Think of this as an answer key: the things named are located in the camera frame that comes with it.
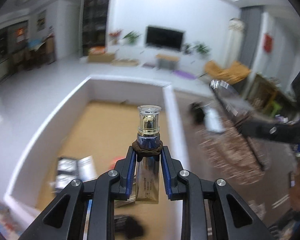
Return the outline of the black printed box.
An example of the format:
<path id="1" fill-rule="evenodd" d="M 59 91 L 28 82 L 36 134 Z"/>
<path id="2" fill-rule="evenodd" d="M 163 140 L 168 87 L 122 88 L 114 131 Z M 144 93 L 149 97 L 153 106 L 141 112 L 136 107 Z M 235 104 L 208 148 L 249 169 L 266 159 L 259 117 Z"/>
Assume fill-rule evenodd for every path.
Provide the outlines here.
<path id="1" fill-rule="evenodd" d="M 92 156 L 83 159 L 60 157 L 57 161 L 54 193 L 60 193 L 74 179 L 86 182 L 97 177 Z"/>

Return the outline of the red snack packet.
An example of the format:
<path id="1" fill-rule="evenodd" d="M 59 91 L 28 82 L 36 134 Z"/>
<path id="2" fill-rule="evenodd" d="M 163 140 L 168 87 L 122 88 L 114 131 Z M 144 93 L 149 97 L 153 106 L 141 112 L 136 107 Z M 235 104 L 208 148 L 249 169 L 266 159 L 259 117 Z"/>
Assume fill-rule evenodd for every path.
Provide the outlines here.
<path id="1" fill-rule="evenodd" d="M 119 156 L 119 157 L 115 157 L 114 159 L 112 159 L 110 162 L 110 165 L 109 165 L 109 169 L 114 170 L 116 163 L 122 159 L 125 159 L 125 156 Z"/>

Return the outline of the gold cosmetic tube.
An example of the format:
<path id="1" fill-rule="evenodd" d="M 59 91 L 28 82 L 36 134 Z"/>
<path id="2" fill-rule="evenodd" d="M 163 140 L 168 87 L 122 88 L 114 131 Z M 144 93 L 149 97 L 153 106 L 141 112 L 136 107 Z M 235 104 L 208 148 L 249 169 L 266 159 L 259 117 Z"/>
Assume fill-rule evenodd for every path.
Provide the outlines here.
<path id="1" fill-rule="evenodd" d="M 159 166 L 162 142 L 159 116 L 161 107 L 142 105 L 138 107 L 139 126 L 136 141 L 136 189 L 135 200 L 140 203 L 159 203 Z"/>

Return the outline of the black beaded cloth pouch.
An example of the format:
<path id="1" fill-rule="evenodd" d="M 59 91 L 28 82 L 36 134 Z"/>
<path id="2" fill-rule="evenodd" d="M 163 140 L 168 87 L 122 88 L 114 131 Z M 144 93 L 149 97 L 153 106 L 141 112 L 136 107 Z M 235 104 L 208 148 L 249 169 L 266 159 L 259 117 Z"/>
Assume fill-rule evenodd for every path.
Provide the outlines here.
<path id="1" fill-rule="evenodd" d="M 126 239 L 134 239 L 143 236 L 145 230 L 133 216 L 115 215 L 114 232 L 115 234 L 124 235 Z"/>

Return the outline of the wooden side table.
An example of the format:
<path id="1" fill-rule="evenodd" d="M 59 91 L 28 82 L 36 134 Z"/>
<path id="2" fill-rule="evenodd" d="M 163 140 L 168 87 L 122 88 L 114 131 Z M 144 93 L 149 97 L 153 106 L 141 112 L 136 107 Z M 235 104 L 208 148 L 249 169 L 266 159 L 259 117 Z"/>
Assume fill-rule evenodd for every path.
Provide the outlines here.
<path id="1" fill-rule="evenodd" d="M 296 101 L 275 85 L 271 79 L 261 74 L 255 75 L 247 101 L 254 109 L 271 118 L 281 115 L 293 120 L 298 113 Z"/>

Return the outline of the white storage bin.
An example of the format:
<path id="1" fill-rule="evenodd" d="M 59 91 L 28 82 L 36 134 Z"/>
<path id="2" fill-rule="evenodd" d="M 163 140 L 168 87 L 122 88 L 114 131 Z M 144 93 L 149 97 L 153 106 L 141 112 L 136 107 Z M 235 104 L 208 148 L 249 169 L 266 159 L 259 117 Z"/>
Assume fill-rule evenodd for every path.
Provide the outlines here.
<path id="1" fill-rule="evenodd" d="M 52 202 L 47 202 L 42 211 L 35 209 L 38 200 L 46 200 L 42 186 L 47 172 L 57 168 L 58 158 L 92 156 L 98 177 L 110 171 L 111 160 L 126 157 L 129 147 L 133 148 L 140 122 L 138 107 L 142 105 L 161 107 L 162 148 L 167 146 L 173 159 L 178 159 L 182 167 L 188 166 L 171 84 L 124 77 L 87 77 L 47 117 L 14 169 L 4 200 L 25 230 Z M 182 202 L 166 197 L 161 163 L 159 203 L 136 202 L 126 211 L 141 220 L 147 239 L 181 237 Z"/>

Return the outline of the clear plastic packet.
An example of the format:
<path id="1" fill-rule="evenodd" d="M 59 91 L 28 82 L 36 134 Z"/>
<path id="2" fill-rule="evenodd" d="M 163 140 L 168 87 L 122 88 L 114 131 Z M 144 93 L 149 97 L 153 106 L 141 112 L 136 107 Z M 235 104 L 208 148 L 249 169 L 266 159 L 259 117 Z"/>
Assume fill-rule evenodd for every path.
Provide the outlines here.
<path id="1" fill-rule="evenodd" d="M 225 132 L 225 128 L 223 126 L 222 120 L 218 114 L 218 112 L 211 107 L 205 106 L 204 110 L 204 124 L 206 129 L 209 132 L 213 133 L 223 133 Z"/>

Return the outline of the orange lounge chair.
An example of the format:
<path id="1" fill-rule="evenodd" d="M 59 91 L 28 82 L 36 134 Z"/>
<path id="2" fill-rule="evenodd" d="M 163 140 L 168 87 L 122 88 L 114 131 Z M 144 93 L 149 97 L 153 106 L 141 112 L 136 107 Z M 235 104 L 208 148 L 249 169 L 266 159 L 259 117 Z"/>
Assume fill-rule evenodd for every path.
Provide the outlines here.
<path id="1" fill-rule="evenodd" d="M 211 78 L 225 81 L 230 85 L 241 82 L 251 73 L 251 70 L 239 61 L 234 61 L 229 68 L 221 68 L 211 60 L 205 64 L 204 70 Z"/>

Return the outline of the black fluffy scrunchie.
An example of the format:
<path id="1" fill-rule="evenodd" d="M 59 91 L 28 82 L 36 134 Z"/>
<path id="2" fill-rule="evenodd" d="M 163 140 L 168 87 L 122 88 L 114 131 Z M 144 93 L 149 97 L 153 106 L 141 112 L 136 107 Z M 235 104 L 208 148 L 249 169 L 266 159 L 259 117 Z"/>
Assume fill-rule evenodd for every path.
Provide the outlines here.
<path id="1" fill-rule="evenodd" d="M 189 112 L 193 118 L 193 122 L 197 125 L 204 122 L 205 113 L 202 104 L 199 102 L 193 102 L 190 104 Z"/>

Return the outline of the green potted plant right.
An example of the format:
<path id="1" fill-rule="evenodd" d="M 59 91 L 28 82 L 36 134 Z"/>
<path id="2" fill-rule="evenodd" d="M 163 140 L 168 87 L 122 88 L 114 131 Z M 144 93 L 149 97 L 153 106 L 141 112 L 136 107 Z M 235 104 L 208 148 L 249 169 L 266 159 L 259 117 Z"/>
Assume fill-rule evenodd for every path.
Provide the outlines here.
<path id="1" fill-rule="evenodd" d="M 200 56 L 201 59 L 207 59 L 211 51 L 211 48 L 204 42 L 196 42 L 193 45 L 193 49 Z"/>

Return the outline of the green potted plant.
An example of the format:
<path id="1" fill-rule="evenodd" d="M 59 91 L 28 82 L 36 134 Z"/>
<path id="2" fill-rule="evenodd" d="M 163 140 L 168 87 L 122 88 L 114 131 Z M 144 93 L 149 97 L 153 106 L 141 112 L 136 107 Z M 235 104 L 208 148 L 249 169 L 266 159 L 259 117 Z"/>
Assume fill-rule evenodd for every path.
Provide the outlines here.
<path id="1" fill-rule="evenodd" d="M 131 31 L 130 33 L 126 34 L 123 39 L 126 44 L 133 45 L 137 43 L 140 36 L 141 34 L 137 31 Z"/>
<path id="2" fill-rule="evenodd" d="M 211 48 L 204 42 L 196 42 L 193 45 L 193 49 L 200 56 L 201 59 L 207 59 L 211 51 Z"/>

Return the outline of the small wooden bench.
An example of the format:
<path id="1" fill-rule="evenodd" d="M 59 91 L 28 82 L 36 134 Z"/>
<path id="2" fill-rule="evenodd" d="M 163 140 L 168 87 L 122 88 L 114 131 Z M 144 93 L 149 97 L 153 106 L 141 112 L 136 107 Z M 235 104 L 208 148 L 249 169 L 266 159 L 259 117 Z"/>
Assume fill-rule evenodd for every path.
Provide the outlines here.
<path id="1" fill-rule="evenodd" d="M 159 69 L 169 69 L 171 71 L 175 71 L 178 68 L 178 63 L 180 61 L 180 58 L 177 56 L 165 54 L 157 54 L 156 59 Z"/>

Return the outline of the black television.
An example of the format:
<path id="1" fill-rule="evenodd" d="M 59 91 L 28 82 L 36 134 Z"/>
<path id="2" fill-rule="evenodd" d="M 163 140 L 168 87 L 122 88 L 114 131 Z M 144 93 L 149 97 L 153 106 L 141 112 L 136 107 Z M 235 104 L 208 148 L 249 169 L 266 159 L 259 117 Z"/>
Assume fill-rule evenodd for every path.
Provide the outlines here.
<path id="1" fill-rule="evenodd" d="M 145 45 L 180 51 L 183 44 L 183 36 L 183 31 L 148 26 Z"/>

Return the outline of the white tv cabinet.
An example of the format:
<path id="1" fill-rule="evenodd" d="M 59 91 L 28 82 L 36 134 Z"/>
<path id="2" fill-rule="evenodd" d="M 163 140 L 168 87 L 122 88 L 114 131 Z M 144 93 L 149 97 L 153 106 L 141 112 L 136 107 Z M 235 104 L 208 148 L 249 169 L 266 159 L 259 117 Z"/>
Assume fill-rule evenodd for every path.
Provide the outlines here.
<path id="1" fill-rule="evenodd" d="M 158 58 L 174 60 L 178 62 L 179 67 L 186 68 L 203 68 L 211 61 L 210 55 L 203 56 L 196 52 L 184 54 L 182 51 L 155 47 L 109 45 L 106 51 L 121 58 L 138 59 L 140 62 L 150 62 Z"/>

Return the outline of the red flower vase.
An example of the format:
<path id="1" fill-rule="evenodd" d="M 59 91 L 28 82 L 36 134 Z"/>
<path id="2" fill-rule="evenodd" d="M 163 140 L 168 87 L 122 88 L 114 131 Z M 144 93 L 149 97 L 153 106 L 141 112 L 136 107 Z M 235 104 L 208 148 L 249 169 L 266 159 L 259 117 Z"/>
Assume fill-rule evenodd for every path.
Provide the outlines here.
<path id="1" fill-rule="evenodd" d="M 121 33 L 122 33 L 122 29 L 117 29 L 109 33 L 109 37 L 112 45 L 117 45 Z"/>

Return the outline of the green potted plant left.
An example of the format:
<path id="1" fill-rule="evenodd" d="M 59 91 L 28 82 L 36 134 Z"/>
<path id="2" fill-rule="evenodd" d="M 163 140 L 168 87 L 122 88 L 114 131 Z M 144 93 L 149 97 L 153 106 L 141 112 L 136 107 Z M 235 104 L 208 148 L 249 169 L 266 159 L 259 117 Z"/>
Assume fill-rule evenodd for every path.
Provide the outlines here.
<path id="1" fill-rule="evenodd" d="M 137 31 L 131 31 L 130 33 L 126 34 L 123 39 L 126 44 L 133 45 L 137 43 L 140 36 L 141 34 Z"/>

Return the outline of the dark glass display cabinet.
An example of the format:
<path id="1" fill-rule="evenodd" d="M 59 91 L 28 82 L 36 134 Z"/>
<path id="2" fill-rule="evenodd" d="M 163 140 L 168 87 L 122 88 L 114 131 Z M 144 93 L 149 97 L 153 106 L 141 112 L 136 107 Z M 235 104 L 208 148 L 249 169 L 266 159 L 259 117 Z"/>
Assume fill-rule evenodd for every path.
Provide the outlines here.
<path id="1" fill-rule="evenodd" d="M 82 19 L 82 53 L 106 45 L 106 28 L 109 0 L 84 0 Z"/>

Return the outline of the red wall hanging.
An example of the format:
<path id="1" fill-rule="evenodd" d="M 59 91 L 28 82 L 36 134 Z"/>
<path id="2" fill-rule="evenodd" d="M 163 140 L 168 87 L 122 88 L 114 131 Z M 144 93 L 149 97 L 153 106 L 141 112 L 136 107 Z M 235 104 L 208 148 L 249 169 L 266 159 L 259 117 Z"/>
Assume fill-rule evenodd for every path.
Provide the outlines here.
<path id="1" fill-rule="evenodd" d="M 274 38 L 269 33 L 265 33 L 263 41 L 263 49 L 266 53 L 271 53 L 273 49 Z"/>

